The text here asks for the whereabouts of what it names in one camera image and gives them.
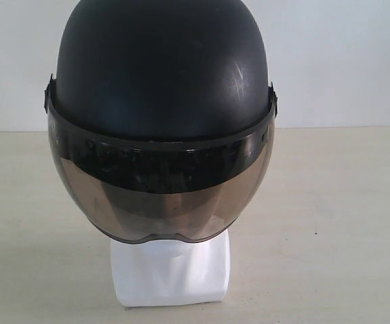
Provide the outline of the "black helmet with visor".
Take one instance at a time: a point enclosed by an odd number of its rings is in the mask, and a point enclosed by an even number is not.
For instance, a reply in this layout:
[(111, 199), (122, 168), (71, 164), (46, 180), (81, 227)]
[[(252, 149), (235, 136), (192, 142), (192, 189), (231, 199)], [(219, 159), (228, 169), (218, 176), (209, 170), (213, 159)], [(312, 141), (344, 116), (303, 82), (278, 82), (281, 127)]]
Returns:
[(71, 198), (126, 243), (224, 232), (271, 158), (277, 96), (241, 1), (80, 1), (45, 91)]

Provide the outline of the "white mannequin head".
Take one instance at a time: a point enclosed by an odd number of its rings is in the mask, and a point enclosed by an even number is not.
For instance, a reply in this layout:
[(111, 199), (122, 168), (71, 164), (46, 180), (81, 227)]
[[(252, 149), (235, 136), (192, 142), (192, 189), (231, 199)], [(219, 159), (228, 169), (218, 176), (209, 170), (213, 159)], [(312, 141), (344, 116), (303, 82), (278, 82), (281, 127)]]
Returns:
[(228, 232), (201, 243), (110, 244), (115, 295), (125, 307), (181, 306), (224, 299), (230, 279)]

